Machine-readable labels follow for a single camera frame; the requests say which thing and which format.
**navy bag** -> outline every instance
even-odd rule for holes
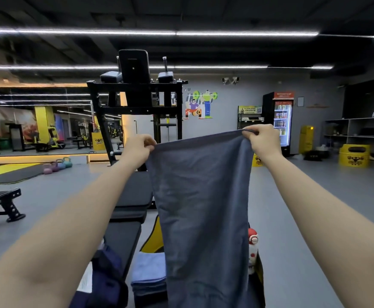
[[[69,308],[124,308],[129,290],[123,279],[122,261],[108,245],[98,250],[91,260],[92,293],[76,291]]]

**purple kettlebell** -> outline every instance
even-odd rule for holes
[[[50,164],[44,164],[43,165],[43,174],[51,174],[53,173],[53,170],[51,169],[51,165]]]
[[[60,171],[60,168],[57,166],[57,162],[50,162],[50,164],[51,164],[51,170],[53,171],[53,172],[58,172],[58,171]]]

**ceiling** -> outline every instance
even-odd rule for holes
[[[0,26],[151,30],[290,30],[374,35],[374,0],[0,0]],[[374,39],[1,36],[0,64],[112,64],[118,50],[148,51],[150,64],[333,64],[313,77],[362,74],[374,62]],[[21,81],[97,77],[80,71],[12,72]]]

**yellow bin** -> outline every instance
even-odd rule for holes
[[[370,145],[344,144],[340,149],[339,164],[350,167],[368,167]]]
[[[262,166],[262,161],[256,154],[253,156],[253,166]]]

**drinks refrigerator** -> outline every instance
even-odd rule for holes
[[[293,92],[272,92],[262,97],[262,116],[265,124],[280,131],[282,154],[290,155]]]

